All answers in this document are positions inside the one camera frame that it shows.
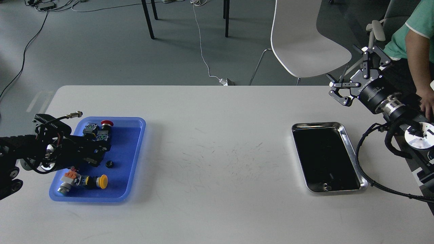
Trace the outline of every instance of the table surface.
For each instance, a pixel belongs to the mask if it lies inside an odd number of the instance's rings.
[[[64,86],[55,117],[142,117],[147,122],[129,197],[118,204],[52,201],[54,173],[22,170],[23,188],[0,201],[2,243],[431,243],[426,203],[369,187],[323,196],[307,190],[291,126],[342,123],[357,143],[381,115],[343,107],[327,86]],[[68,119],[72,129],[80,119]],[[384,133],[370,135],[365,171],[420,194]]]

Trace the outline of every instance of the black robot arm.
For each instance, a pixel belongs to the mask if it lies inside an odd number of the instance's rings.
[[[80,111],[60,118],[36,114],[36,135],[0,138],[0,200],[21,189],[23,181],[16,179],[20,160],[25,170],[47,174],[64,168],[80,168],[82,164],[97,167],[105,152],[110,151],[110,128],[104,139],[96,137],[99,127],[85,128],[83,136],[70,135],[71,128],[61,119],[81,117]]]

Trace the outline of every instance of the white chair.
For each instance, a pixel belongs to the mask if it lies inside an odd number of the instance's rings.
[[[283,67],[298,78],[297,85],[301,78],[325,74],[351,59],[347,49],[318,32],[320,6],[321,0],[276,0],[271,48]]]

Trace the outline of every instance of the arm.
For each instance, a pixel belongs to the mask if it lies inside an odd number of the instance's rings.
[[[429,39],[409,30],[405,37],[405,47],[416,94],[422,98],[421,111],[430,119],[434,114],[434,91],[430,87]]]

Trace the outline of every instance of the metal tray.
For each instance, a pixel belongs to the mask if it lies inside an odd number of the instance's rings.
[[[354,149],[342,124],[299,123],[292,132],[311,192],[343,194],[366,189],[368,183],[356,168]]]

